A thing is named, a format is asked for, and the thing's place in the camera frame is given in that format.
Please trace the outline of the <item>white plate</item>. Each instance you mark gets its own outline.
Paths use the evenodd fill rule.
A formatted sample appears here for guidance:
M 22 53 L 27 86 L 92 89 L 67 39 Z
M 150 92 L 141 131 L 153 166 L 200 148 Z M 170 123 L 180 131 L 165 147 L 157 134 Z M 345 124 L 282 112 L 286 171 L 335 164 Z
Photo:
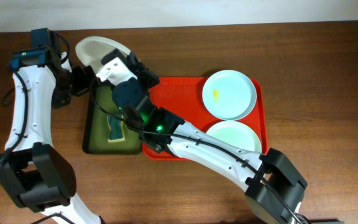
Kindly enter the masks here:
M 115 40 L 100 36 L 86 37 L 79 41 L 75 47 L 75 52 L 80 62 L 85 66 L 90 66 L 94 73 L 102 67 L 102 58 L 114 49 L 127 56 L 131 50 Z

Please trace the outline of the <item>green and yellow sponge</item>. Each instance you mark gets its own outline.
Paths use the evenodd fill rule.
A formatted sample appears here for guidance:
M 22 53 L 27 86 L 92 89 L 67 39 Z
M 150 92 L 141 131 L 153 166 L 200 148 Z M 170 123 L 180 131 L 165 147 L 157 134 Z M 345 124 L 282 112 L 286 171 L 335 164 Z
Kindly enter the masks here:
M 123 115 L 107 115 L 107 124 L 109 128 L 108 143 L 117 143 L 126 140 L 124 134 Z

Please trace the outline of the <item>light blue plate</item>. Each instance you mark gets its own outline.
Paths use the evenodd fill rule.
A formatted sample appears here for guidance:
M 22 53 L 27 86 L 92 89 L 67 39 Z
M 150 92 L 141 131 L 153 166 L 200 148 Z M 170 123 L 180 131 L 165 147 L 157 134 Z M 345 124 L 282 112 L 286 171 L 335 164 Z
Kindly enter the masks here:
M 235 70 L 221 70 L 211 75 L 201 95 L 205 108 L 221 120 L 242 119 L 257 102 L 256 87 L 251 79 Z

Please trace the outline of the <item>pale green plate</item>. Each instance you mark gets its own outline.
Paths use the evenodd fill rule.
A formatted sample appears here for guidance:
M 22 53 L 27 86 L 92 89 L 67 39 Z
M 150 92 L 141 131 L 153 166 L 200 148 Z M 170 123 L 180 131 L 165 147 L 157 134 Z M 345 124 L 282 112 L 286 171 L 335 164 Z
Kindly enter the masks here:
M 240 149 L 262 153 L 258 135 L 243 123 L 221 121 L 212 125 L 206 134 Z

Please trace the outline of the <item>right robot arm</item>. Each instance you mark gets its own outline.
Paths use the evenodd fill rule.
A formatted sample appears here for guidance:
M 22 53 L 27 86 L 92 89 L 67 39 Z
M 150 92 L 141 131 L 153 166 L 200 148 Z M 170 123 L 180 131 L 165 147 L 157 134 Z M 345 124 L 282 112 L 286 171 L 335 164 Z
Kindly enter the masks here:
M 298 212 L 308 184 L 284 153 L 273 148 L 267 154 L 239 149 L 155 106 L 149 89 L 158 85 L 159 77 L 134 52 L 114 49 L 101 65 L 96 76 L 111 84 L 122 121 L 148 147 L 225 176 L 244 191 L 253 213 L 265 223 L 309 223 Z

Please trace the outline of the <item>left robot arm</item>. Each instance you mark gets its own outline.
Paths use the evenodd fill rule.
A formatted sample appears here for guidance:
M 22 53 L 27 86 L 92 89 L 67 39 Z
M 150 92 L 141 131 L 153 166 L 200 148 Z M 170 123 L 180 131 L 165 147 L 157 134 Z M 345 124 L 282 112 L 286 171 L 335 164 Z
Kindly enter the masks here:
M 51 111 L 88 92 L 95 77 L 91 67 L 72 67 L 62 52 L 64 38 L 48 28 L 30 33 L 31 47 L 14 52 L 9 62 L 15 84 L 11 132 L 0 154 L 0 184 L 19 208 L 57 223 L 104 221 L 76 192 L 71 164 L 54 148 Z

